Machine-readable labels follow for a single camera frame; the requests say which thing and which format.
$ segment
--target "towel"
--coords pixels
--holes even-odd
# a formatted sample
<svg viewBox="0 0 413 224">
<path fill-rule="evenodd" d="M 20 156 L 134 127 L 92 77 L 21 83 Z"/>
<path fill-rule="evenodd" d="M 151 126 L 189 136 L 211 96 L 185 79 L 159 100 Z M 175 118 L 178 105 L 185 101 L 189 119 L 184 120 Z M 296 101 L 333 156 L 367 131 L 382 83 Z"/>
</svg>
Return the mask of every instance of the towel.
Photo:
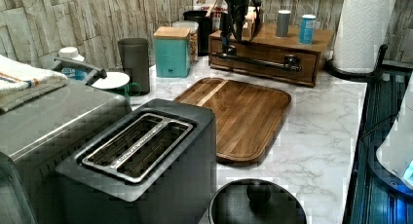
<svg viewBox="0 0 413 224">
<path fill-rule="evenodd" d="M 0 110 L 6 112 L 67 82 L 67 77 L 61 73 L 0 56 Z"/>
</svg>

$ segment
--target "white plate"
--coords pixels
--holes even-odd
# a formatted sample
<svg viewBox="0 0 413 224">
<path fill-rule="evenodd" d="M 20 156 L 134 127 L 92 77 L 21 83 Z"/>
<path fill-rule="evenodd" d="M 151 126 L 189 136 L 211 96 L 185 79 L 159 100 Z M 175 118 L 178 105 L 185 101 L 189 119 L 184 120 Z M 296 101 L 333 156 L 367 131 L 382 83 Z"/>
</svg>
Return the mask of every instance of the white plate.
<svg viewBox="0 0 413 224">
<path fill-rule="evenodd" d="M 130 77 L 122 72 L 106 72 L 106 79 L 98 79 L 92 87 L 100 90 L 111 90 L 127 84 Z"/>
</svg>

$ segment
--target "toaster slot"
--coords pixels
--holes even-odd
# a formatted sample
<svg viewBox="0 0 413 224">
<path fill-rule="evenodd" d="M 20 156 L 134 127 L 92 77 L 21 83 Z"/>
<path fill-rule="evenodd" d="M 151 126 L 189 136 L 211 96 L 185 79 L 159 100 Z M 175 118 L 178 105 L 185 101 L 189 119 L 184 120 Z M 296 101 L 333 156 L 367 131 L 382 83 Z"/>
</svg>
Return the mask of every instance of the toaster slot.
<svg viewBox="0 0 413 224">
<path fill-rule="evenodd" d="M 188 125 L 169 122 L 131 155 L 117 171 L 132 178 L 147 174 L 184 138 L 189 129 Z"/>
<path fill-rule="evenodd" d="M 145 115 L 95 150 L 87 161 L 102 167 L 109 166 L 140 138 L 162 122 L 162 118 Z"/>
</svg>

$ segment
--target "teal canister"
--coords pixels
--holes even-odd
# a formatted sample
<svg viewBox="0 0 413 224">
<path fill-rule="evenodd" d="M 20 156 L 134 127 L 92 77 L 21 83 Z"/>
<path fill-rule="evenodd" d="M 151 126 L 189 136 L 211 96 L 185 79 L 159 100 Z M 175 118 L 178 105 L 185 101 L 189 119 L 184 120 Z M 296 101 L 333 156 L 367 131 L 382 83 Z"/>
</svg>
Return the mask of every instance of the teal canister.
<svg viewBox="0 0 413 224">
<path fill-rule="evenodd" d="M 187 77 L 190 69 L 189 28 L 160 27 L 154 34 L 158 77 Z"/>
<path fill-rule="evenodd" d="M 316 26 L 316 16 L 304 15 L 300 26 L 299 42 L 301 44 L 312 44 L 314 38 L 314 28 Z"/>
</svg>

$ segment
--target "drawer handle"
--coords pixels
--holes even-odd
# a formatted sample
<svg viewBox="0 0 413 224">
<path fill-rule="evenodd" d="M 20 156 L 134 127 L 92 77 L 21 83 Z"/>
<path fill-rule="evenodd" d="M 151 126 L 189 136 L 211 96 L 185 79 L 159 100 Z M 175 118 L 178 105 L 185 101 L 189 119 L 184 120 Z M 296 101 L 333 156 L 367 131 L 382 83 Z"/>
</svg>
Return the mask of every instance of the drawer handle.
<svg viewBox="0 0 413 224">
<path fill-rule="evenodd" d="M 300 58 L 294 55 L 286 55 L 284 57 L 284 64 L 245 57 L 245 56 L 233 56 L 233 55 L 228 55 L 225 53 L 218 53 L 218 52 L 212 52 L 212 56 L 222 59 L 222 60 L 234 60 L 234 61 L 241 61 L 241 62 L 253 64 L 253 65 L 278 68 L 286 72 L 300 72 L 303 70 L 303 67 L 300 66 Z"/>
</svg>

